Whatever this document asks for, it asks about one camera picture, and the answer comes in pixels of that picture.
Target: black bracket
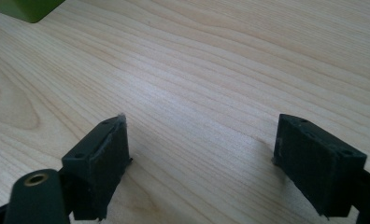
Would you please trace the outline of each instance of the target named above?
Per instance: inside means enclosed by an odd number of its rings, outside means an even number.
[[[370,223],[370,174],[366,155],[312,122],[279,116],[273,163],[279,166],[320,215]]]
[[[129,156],[126,118],[119,115],[99,123],[63,158],[57,172],[46,169],[20,178],[10,201],[0,207],[0,223],[69,223],[101,220],[121,182]]]

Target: wood grain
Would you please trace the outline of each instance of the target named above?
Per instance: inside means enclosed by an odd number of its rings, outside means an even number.
[[[0,205],[120,112],[135,161],[103,223],[328,223],[270,161],[278,114],[362,150],[370,171],[370,0],[67,0],[35,24],[0,14]]]

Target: green container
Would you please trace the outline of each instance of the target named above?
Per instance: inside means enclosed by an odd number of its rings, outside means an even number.
[[[37,22],[64,0],[0,0],[0,12],[22,21]]]

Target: green object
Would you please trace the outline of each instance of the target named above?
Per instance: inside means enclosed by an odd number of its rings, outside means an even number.
[[[0,13],[31,23],[42,20],[64,0],[0,0]]]

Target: light wood surface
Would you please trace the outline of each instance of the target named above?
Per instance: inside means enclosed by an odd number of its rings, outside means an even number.
[[[0,14],[0,205],[12,184],[125,113],[128,168],[103,223],[319,217],[271,158],[278,114],[368,155],[370,0],[66,0]]]

